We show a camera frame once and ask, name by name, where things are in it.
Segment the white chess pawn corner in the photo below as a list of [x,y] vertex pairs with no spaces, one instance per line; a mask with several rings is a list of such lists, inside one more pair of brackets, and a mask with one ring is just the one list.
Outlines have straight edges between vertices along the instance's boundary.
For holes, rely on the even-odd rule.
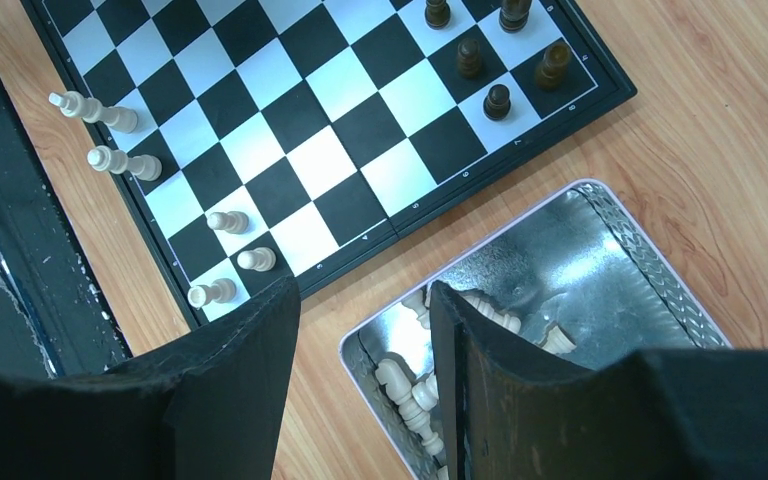
[[195,285],[187,292],[188,303],[201,309],[210,303],[228,303],[237,292],[235,283],[229,278],[219,278],[209,285]]

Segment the white chess pawn second row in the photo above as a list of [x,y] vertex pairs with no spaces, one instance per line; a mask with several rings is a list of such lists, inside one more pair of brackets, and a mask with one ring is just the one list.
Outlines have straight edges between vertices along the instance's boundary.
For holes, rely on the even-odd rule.
[[241,251],[237,257],[237,265],[245,270],[267,272],[271,270],[277,261],[275,252],[268,247],[257,247],[251,250]]
[[240,211],[215,211],[206,217],[207,226],[214,231],[224,231],[229,234],[244,234],[249,227],[249,217]]

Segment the white chess piece being passed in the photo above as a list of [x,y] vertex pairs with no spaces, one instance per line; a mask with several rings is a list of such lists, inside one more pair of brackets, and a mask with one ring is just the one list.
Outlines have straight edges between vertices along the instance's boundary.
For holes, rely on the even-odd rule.
[[130,172],[143,181],[155,181],[160,177],[162,164],[152,155],[130,157],[127,153],[107,146],[96,146],[87,153],[89,165],[99,172],[124,174]]

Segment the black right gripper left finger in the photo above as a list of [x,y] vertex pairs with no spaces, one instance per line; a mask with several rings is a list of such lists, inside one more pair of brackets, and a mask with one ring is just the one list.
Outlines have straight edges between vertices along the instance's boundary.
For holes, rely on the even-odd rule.
[[101,374],[0,372],[0,479],[267,479],[300,323],[284,276]]

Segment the metal tin box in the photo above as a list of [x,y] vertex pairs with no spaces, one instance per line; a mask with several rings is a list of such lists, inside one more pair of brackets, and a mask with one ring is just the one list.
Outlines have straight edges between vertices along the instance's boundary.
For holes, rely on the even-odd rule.
[[[544,343],[559,329],[565,359],[604,367],[639,348],[726,348],[729,340],[615,193],[574,181],[453,258],[410,289],[441,281],[519,318],[519,335]],[[409,475],[444,465],[398,414],[375,376],[394,360],[412,381],[434,369],[430,332],[396,297],[342,338],[339,355]]]

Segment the white chess piece bottom row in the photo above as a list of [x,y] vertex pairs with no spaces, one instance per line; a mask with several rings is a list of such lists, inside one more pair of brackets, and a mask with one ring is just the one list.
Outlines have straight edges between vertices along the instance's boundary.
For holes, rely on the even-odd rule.
[[115,131],[131,133],[138,124],[135,110],[120,106],[106,107],[98,99],[84,97],[76,91],[52,92],[48,101],[68,118],[80,118],[86,123],[101,122]]

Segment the black white chessboard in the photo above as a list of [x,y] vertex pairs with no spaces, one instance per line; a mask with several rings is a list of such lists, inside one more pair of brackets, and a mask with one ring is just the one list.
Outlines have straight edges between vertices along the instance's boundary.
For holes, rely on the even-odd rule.
[[[636,93],[573,1],[28,1],[64,85],[135,110],[89,126],[160,177],[116,184],[198,327],[293,275],[310,296]],[[240,211],[244,234],[206,217]],[[271,248],[267,272],[237,265]],[[201,309],[195,285],[231,279]]]

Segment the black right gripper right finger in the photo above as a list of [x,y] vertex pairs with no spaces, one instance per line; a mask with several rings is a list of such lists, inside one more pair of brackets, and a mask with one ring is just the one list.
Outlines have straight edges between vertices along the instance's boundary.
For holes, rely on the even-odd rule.
[[768,479],[768,350],[642,349],[597,370],[449,285],[430,322],[451,479]]

